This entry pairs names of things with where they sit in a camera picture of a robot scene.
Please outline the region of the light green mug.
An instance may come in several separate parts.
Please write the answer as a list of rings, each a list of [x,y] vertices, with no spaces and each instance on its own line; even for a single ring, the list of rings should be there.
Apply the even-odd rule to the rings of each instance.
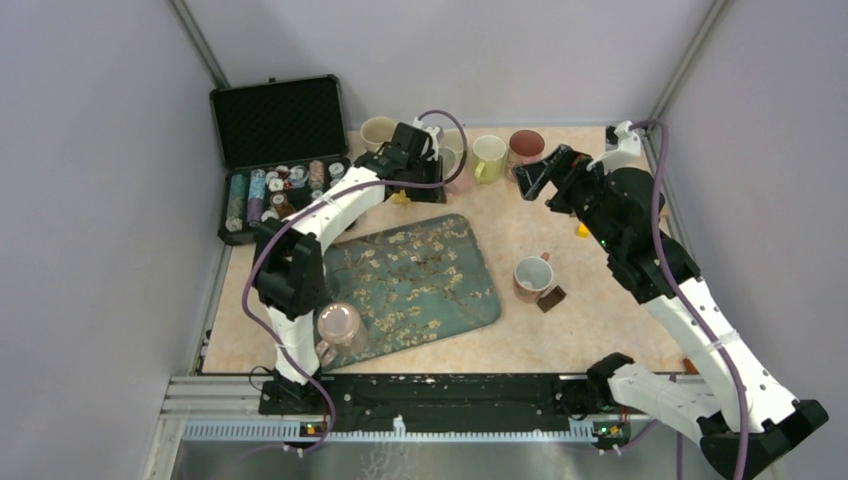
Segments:
[[[465,151],[461,132],[457,129],[445,130],[440,141],[440,147],[449,149],[454,158],[460,160]]]

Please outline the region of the yellow upside-down mug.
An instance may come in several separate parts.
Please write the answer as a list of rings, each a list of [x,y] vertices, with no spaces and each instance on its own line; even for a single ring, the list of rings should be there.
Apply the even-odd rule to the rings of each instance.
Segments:
[[[405,190],[400,190],[399,192],[393,193],[390,196],[389,200],[393,204],[397,204],[397,205],[405,205],[405,204],[409,204],[409,203],[412,202],[412,200],[408,197]]]

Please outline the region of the red-bottomed glass mug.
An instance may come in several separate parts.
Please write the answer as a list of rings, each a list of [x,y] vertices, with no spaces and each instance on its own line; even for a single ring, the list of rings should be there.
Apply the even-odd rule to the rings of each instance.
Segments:
[[[515,183],[516,177],[512,169],[538,161],[545,149],[543,136],[534,130],[522,129],[513,133],[509,139],[506,162],[506,178]]]

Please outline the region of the lime green faceted mug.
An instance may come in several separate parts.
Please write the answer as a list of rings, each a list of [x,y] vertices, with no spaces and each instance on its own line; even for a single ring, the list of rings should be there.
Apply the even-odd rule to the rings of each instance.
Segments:
[[[472,145],[473,174],[479,184],[490,184],[503,174],[507,145],[498,136],[483,135]]]

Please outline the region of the cream patterned mug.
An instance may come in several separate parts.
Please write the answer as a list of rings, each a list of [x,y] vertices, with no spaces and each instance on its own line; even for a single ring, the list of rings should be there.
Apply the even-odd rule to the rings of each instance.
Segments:
[[[360,138],[366,151],[376,152],[385,142],[389,142],[398,122],[385,116],[367,119],[360,127]]]

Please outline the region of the terracotta upside-down mug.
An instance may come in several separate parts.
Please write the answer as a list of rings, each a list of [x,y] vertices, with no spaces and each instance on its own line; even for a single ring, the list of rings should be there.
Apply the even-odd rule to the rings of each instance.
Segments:
[[[548,252],[523,258],[513,270],[514,293],[525,303],[535,303],[539,300],[553,281],[554,270]]]

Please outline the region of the light pink glass mug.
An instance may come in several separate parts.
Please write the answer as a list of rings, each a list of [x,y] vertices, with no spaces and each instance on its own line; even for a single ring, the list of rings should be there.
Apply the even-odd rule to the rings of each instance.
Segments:
[[[368,330],[359,312],[348,303],[327,305],[319,314],[316,327],[320,341],[315,351],[322,367],[338,356],[357,355],[366,349]]]

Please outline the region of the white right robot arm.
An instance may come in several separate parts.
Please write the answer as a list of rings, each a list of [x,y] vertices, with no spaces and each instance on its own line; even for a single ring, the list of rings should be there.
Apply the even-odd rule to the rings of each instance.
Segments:
[[[622,167],[606,172],[566,145],[514,170],[525,200],[552,185],[555,213],[574,215],[598,241],[614,279],[657,319],[707,385],[700,393],[614,353],[588,372],[589,404],[647,413],[696,443],[727,479],[752,479],[829,419],[777,381],[730,325],[687,251],[651,215],[653,176]]]

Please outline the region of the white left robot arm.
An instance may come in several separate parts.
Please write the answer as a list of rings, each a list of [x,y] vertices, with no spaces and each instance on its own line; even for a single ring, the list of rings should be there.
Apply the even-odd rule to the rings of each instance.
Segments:
[[[330,302],[324,267],[328,247],[361,215],[403,190],[418,201],[444,198],[440,127],[421,120],[400,123],[389,141],[360,155],[329,190],[283,220],[256,228],[248,286],[265,307],[264,327],[277,350],[274,381],[297,413],[319,404],[313,380],[321,364],[315,351],[314,315]]]

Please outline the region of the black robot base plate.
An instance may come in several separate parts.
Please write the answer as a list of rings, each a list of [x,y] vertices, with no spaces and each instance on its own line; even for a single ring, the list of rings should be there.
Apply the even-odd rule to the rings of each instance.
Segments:
[[[624,408],[583,375],[328,374],[316,386],[279,379],[262,386],[262,415],[313,416],[339,433],[377,432],[402,419],[411,433],[559,432]]]

